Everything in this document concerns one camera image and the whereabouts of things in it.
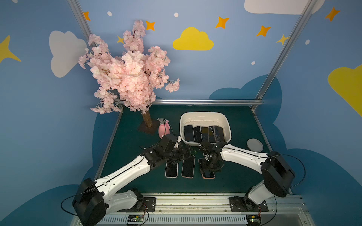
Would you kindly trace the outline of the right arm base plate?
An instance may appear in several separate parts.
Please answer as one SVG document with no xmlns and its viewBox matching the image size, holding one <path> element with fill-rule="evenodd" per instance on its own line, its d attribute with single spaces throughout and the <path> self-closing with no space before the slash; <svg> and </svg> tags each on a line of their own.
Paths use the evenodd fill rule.
<svg viewBox="0 0 362 226">
<path fill-rule="evenodd" d="M 239 196 L 229 197 L 229 205 L 232 212 L 269 212 L 266 201 L 257 205 Z"/>
</svg>

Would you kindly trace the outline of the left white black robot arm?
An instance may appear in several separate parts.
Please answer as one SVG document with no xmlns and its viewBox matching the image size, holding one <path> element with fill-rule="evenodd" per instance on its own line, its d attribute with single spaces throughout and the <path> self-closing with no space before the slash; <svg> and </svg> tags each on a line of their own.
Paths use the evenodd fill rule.
<svg viewBox="0 0 362 226">
<path fill-rule="evenodd" d="M 136 178 L 147 174 L 163 164 L 176 164 L 194 155 L 190 146 L 181 137 L 168 134 L 155 145 L 146 148 L 133 161 L 117 171 L 93 181 L 85 179 L 72 201 L 72 206 L 83 226 L 95 226 L 107 214 L 118 210 L 138 209 L 141 193 L 131 189 L 113 196 Z"/>
</svg>

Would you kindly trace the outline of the white plastic storage box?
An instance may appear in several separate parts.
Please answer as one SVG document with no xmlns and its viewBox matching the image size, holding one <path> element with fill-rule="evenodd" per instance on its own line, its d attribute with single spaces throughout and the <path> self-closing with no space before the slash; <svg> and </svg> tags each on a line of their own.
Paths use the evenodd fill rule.
<svg viewBox="0 0 362 226">
<path fill-rule="evenodd" d="M 206 126 L 219 126 L 223 129 L 223 135 L 225 142 L 230 142 L 232 139 L 231 127 L 229 125 L 228 119 L 222 113 L 217 112 L 189 112 L 184 113 L 180 118 L 180 134 L 182 141 L 185 144 L 190 146 L 198 146 L 198 141 L 194 139 L 194 141 L 187 141 L 184 127 L 192 125 L 206 127 Z"/>
</svg>

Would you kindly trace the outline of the pink case phone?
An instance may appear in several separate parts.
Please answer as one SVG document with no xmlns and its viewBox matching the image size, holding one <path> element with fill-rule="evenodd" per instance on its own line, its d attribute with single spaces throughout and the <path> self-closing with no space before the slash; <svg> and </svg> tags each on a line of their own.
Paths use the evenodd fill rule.
<svg viewBox="0 0 362 226">
<path fill-rule="evenodd" d="M 182 177 L 192 179 L 194 177 L 195 156 L 183 160 Z"/>
<path fill-rule="evenodd" d="M 206 160 L 198 159 L 200 173 L 203 179 L 215 179 L 215 174 L 206 168 Z"/>
</svg>

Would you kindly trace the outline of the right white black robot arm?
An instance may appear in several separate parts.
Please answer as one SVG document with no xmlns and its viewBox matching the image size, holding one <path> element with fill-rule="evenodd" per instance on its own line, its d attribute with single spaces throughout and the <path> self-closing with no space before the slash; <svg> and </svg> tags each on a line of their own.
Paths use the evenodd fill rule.
<svg viewBox="0 0 362 226">
<path fill-rule="evenodd" d="M 243 198 L 242 203 L 248 208 L 254 208 L 273 196 L 286 197 L 295 178 L 295 172 L 283 156 L 275 151 L 256 153 L 226 142 L 211 144 L 205 140 L 199 144 L 199 150 L 206 156 L 201 164 L 202 172 L 216 172 L 222 169 L 224 162 L 232 162 L 263 176 L 263 180 L 251 187 Z"/>
</svg>

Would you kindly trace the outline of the white case phone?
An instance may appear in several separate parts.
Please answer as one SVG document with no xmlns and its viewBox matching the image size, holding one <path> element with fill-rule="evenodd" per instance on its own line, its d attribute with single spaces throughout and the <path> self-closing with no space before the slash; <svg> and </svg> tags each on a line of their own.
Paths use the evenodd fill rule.
<svg viewBox="0 0 362 226">
<path fill-rule="evenodd" d="M 175 179 L 178 177 L 178 163 L 166 163 L 166 171 L 165 171 L 165 177 L 170 179 Z"/>
</svg>

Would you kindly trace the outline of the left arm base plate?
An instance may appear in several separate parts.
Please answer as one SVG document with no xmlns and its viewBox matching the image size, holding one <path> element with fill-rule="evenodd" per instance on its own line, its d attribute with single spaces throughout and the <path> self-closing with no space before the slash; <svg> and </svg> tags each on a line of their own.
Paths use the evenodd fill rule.
<svg viewBox="0 0 362 226">
<path fill-rule="evenodd" d="M 144 197 L 137 201 L 137 203 L 131 209 L 118 210 L 117 212 L 155 212 L 156 198 Z"/>
</svg>

